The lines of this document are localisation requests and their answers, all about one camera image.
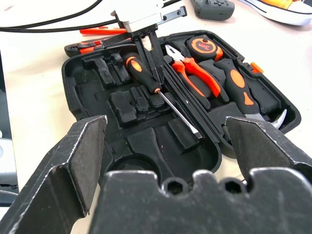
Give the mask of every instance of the hex socket hole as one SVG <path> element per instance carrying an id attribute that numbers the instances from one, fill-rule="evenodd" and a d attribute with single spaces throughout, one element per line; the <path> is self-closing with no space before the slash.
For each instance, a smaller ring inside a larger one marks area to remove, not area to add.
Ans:
<path id="1" fill-rule="evenodd" d="M 239 184 L 235 181 L 229 181 L 225 183 L 225 190 L 230 192 L 231 194 L 240 194 L 242 189 Z"/>
<path id="2" fill-rule="evenodd" d="M 220 182 L 220 185 L 231 194 L 246 193 L 246 186 L 242 181 L 236 178 L 226 178 Z"/>
<path id="3" fill-rule="evenodd" d="M 166 179 L 162 183 L 161 188 L 171 195 L 180 195 L 188 192 L 188 184 L 185 180 L 177 177 Z"/>

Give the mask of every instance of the screwdriver shaft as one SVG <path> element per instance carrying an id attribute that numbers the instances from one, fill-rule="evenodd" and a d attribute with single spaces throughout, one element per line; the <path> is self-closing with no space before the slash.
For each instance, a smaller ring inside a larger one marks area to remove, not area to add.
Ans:
<path id="1" fill-rule="evenodd" d="M 171 109 L 182 119 L 182 121 L 186 124 L 186 126 L 189 127 L 189 129 L 192 131 L 193 134 L 200 135 L 199 131 L 181 114 L 181 112 L 166 98 L 166 96 L 161 92 L 157 92 L 163 99 L 164 101 L 171 107 Z"/>

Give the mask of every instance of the orange screwdriver handle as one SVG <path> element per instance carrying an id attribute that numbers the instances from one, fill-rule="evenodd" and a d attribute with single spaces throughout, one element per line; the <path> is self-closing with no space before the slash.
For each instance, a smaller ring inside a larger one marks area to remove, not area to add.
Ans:
<path id="1" fill-rule="evenodd" d="M 142 84 L 145 84 L 151 93 L 157 93 L 161 90 L 161 86 L 153 78 L 152 73 L 147 69 L 141 60 L 138 59 L 138 54 L 127 54 L 123 57 L 126 68 L 130 73 Z"/>
<path id="2" fill-rule="evenodd" d="M 210 102 L 203 93 L 191 82 L 185 72 L 185 66 L 182 61 L 175 61 L 172 68 L 179 75 L 186 88 L 197 98 L 200 104 L 206 109 L 210 109 Z"/>
<path id="3" fill-rule="evenodd" d="M 258 103 L 251 96 L 248 84 L 235 68 L 232 59 L 223 59 L 214 65 L 224 71 L 226 76 L 225 90 L 230 96 L 231 101 L 236 102 L 242 114 L 260 113 Z"/>
<path id="4" fill-rule="evenodd" d="M 194 58 L 185 58 L 183 61 L 185 70 L 199 77 L 211 89 L 213 95 L 222 102 L 229 102 L 230 99 L 225 90 L 220 86 L 219 82 L 209 74 L 206 70 L 202 69 L 194 60 Z"/>

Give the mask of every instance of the black cable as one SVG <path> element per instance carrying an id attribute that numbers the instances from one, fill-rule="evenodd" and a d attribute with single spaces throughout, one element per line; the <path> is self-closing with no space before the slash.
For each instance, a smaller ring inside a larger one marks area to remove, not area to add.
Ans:
<path id="1" fill-rule="evenodd" d="M 171 1 L 167 1 L 167 2 L 164 3 L 164 6 L 163 6 L 162 8 L 164 8 L 164 7 L 166 7 L 166 6 L 170 6 L 171 4 L 174 4 L 174 3 L 178 2 L 178 1 L 181 1 L 181 0 L 171 0 Z"/>
<path id="2" fill-rule="evenodd" d="M 100 2 L 102 2 L 102 0 L 97 0 L 95 3 L 93 3 L 88 8 L 86 8 L 82 11 L 79 11 L 77 13 L 68 15 L 68 16 L 64 16 L 64 17 L 60 17 L 60 18 L 56 18 L 56 19 L 51 19 L 51 20 L 47 20 L 47 21 L 43 21 L 43 22 L 25 24 L 25 25 L 20 25 L 20 26 L 13 26 L 13 27 L 5 27 L 5 28 L 19 28 L 19 29 L 34 28 L 34 27 L 39 27 L 39 26 L 51 24 L 51 23 L 57 23 L 57 22 L 64 21 L 64 20 L 69 20 L 69 19 L 81 16 L 81 15 L 91 11 L 93 8 L 95 8 L 97 5 L 99 5 Z"/>
<path id="3" fill-rule="evenodd" d="M 49 28 L 49 29 L 19 29 L 19 28 L 5 28 L 0 27 L 0 32 L 8 32 L 8 33 L 58 33 L 58 32 L 68 32 L 68 31 L 75 31 L 87 28 L 96 28 L 105 26 L 108 24 L 117 23 L 116 19 L 112 19 L 109 21 L 105 21 L 102 23 L 95 23 L 95 24 L 88 24 L 76 27 L 67 27 L 67 28 Z"/>

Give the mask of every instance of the sneaker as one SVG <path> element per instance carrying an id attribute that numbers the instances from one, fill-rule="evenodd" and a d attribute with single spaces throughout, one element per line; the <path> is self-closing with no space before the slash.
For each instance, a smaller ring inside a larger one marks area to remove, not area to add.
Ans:
<path id="1" fill-rule="evenodd" d="M 239 0 L 262 16 L 281 23 L 306 25 L 312 19 L 312 7 L 299 0 Z"/>

